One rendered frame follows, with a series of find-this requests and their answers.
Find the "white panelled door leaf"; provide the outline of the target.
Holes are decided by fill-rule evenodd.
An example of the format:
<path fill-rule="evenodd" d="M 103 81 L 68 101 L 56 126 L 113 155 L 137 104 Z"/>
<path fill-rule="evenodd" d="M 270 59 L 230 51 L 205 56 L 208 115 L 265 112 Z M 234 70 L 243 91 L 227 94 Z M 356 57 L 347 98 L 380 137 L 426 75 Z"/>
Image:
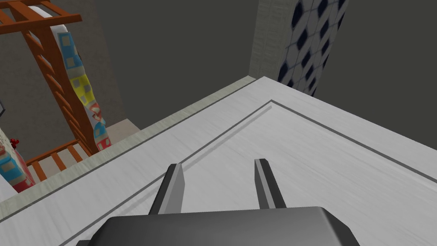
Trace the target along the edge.
<path fill-rule="evenodd" d="M 269 78 L 0 204 L 0 246 L 437 246 L 437 151 Z M 266 159 L 286 208 L 260 209 Z M 170 164 L 181 212 L 149 215 Z"/>

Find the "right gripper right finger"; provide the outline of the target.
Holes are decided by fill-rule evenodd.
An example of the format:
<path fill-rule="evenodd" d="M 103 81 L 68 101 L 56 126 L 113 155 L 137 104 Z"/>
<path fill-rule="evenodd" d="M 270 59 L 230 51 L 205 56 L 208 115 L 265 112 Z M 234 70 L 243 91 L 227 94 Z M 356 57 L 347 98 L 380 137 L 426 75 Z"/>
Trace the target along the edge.
<path fill-rule="evenodd" d="M 254 160 L 254 181 L 260 209 L 287 207 L 271 166 L 264 158 Z"/>

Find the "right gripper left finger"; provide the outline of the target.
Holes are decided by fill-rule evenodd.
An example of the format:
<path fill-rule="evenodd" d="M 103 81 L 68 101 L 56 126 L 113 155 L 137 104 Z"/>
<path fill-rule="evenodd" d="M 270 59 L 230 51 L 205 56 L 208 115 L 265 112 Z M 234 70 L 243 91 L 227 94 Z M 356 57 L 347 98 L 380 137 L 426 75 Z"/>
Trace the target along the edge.
<path fill-rule="evenodd" d="M 185 180 L 181 164 L 170 164 L 154 198 L 149 215 L 181 212 Z"/>

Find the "orange wooden bed with quilt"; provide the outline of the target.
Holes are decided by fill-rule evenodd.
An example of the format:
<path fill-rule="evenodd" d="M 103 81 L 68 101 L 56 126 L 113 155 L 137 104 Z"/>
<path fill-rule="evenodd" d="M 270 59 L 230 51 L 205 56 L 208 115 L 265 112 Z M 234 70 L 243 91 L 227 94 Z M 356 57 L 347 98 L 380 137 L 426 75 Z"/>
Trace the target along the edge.
<path fill-rule="evenodd" d="M 66 29 L 66 24 L 81 20 L 79 14 L 70 14 L 50 0 L 0 1 L 0 35 L 23 35 L 74 136 L 74 140 L 28 161 L 16 150 L 17 139 L 0 141 L 0 175 L 18 193 L 35 185 L 29 167 L 40 181 L 47 178 L 40 165 L 45 158 L 51 157 L 59 170 L 65 170 L 59 152 L 67 149 L 80 162 L 75 145 L 87 156 L 111 146 L 100 106 L 72 34 Z"/>

